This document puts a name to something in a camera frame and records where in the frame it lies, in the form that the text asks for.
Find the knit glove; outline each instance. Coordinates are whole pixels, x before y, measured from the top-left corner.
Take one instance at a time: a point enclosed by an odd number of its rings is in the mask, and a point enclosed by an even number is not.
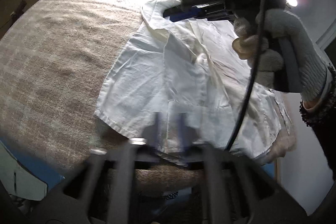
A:
[[[234,30],[239,37],[233,41],[232,47],[240,59],[247,59],[248,64],[252,67],[258,43],[257,35],[251,35],[250,23],[245,18],[235,20]],[[300,19],[288,11],[267,10],[264,30],[271,33],[273,38],[290,37],[299,67],[302,99],[309,102],[318,98],[326,83],[327,66],[315,51]],[[282,56],[268,48],[268,40],[264,37],[255,81],[263,86],[273,88],[274,72],[281,70],[283,65]]]

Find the bright light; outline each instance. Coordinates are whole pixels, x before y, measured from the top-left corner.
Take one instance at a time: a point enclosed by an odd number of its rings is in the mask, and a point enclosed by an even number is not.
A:
[[[297,6],[297,0],[287,0],[287,3],[290,6],[296,7]]]

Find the person's arm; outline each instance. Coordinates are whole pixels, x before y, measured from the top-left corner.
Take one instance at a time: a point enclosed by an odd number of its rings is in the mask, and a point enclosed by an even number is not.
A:
[[[239,38],[232,43],[233,49],[241,59],[253,63],[257,46],[257,36],[251,35],[250,25],[244,18],[234,22]],[[307,126],[312,127],[318,138],[328,165],[336,179],[336,133],[333,122],[336,120],[336,72],[321,60],[300,19],[280,9],[268,10],[265,14],[264,29],[273,37],[290,37],[295,51],[302,85],[300,112]],[[263,39],[263,53],[256,82],[273,88],[274,72],[282,69],[282,56],[268,48],[268,40]]]

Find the white glove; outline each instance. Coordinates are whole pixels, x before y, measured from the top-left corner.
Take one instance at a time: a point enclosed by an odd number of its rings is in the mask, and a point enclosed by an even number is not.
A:
[[[233,41],[232,47],[240,59],[247,59],[248,64],[252,66],[258,43],[257,35],[250,35],[250,24],[245,18],[235,20],[234,30],[239,38]],[[270,32],[274,38],[290,37],[299,67],[302,84],[301,96],[306,102],[318,98],[325,86],[329,70],[315,51],[300,19],[288,11],[267,10],[264,30]],[[262,42],[262,50],[256,82],[273,88],[274,72],[281,70],[284,61],[279,53],[268,48],[268,40],[265,37]]]

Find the glove cuff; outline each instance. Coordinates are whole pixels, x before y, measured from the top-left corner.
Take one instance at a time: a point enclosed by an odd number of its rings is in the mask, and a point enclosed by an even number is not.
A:
[[[327,66],[318,56],[313,54],[307,58],[306,64],[300,68],[302,84],[302,99],[306,102],[313,101],[318,97],[326,83]]]

